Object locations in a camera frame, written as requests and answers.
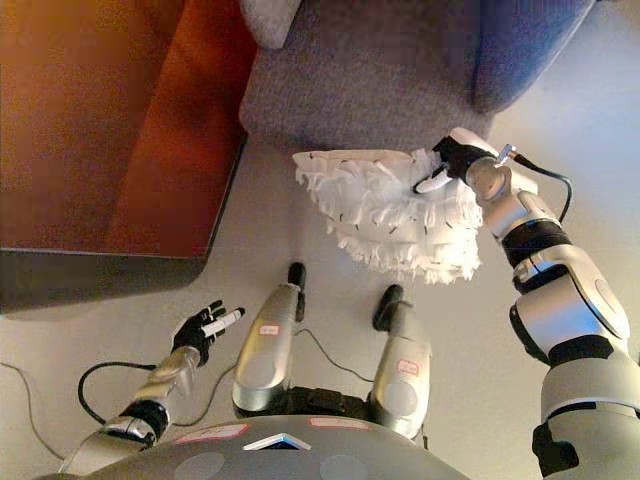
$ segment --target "couch armrest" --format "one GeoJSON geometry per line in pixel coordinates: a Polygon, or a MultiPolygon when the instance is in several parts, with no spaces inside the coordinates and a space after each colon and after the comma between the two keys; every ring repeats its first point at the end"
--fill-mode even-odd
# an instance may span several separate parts
{"type": "Polygon", "coordinates": [[[553,63],[595,0],[486,0],[473,92],[480,113],[504,110],[553,63]]]}
{"type": "Polygon", "coordinates": [[[249,31],[263,48],[282,48],[302,0],[240,0],[249,31]]]}

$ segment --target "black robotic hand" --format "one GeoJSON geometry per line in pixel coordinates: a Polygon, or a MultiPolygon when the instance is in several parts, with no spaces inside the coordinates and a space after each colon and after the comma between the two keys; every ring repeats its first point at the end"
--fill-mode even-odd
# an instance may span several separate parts
{"type": "Polygon", "coordinates": [[[207,338],[202,327],[213,323],[225,313],[227,313],[227,310],[222,305],[222,300],[216,300],[208,307],[189,317],[173,336],[173,348],[171,351],[173,352],[180,347],[196,348],[200,352],[198,367],[205,365],[209,361],[209,347],[216,341],[217,335],[211,335],[207,338]]]}

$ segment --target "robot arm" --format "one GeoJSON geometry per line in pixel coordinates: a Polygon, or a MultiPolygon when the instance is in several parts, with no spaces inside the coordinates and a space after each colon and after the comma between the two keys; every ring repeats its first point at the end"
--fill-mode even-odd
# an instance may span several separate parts
{"type": "Polygon", "coordinates": [[[629,323],[591,258],[569,240],[530,182],[471,132],[435,148],[476,193],[485,225],[514,269],[510,319],[525,350],[550,366],[533,450],[549,479],[627,479],[640,459],[640,368],[629,323]]]}
{"type": "Polygon", "coordinates": [[[207,363],[210,346],[240,319],[244,309],[225,313],[218,300],[183,322],[174,334],[171,355],[151,372],[120,415],[87,437],[65,460],[60,473],[89,475],[154,446],[191,393],[195,371],[207,363]]]}

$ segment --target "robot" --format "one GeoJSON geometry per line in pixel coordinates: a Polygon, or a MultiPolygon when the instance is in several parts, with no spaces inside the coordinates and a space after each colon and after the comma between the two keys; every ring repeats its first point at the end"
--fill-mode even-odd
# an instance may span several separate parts
{"type": "MultiPolygon", "coordinates": [[[[640,367],[628,355],[629,323],[604,276],[569,240],[536,185],[505,165],[508,159],[527,164],[514,147],[498,154],[471,132],[454,129],[434,150],[446,175],[475,192],[521,294],[509,312],[513,329],[526,352],[549,366],[532,442],[542,476],[637,478],[640,367]]],[[[385,292],[374,316],[374,328],[387,331],[388,340],[362,400],[290,385],[294,326],[304,317],[304,266],[293,264],[287,280],[265,302],[240,352],[236,421],[156,446],[209,347],[242,316],[241,309],[225,314],[216,302],[182,325],[171,355],[122,414],[85,439],[58,474],[42,478],[467,479],[426,442],[418,444],[431,349],[401,287],[385,292]]]]}

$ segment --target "robotic hand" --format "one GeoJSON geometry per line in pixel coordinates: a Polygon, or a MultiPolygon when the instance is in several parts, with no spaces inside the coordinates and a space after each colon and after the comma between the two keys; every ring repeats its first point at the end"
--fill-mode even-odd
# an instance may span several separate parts
{"type": "Polygon", "coordinates": [[[174,334],[171,352],[175,352],[181,347],[195,348],[200,354],[198,367],[206,365],[209,361],[209,348],[218,336],[224,334],[229,325],[244,315],[244,308],[237,308],[228,315],[225,315],[226,313],[227,310],[223,307],[222,300],[216,300],[189,317],[174,334]]]}
{"type": "Polygon", "coordinates": [[[243,314],[243,308],[226,313],[222,300],[217,300],[182,322],[173,335],[171,355],[150,373],[120,415],[87,437],[66,459],[60,473],[88,475],[154,446],[191,393],[195,371],[208,362],[211,345],[243,314]]]}

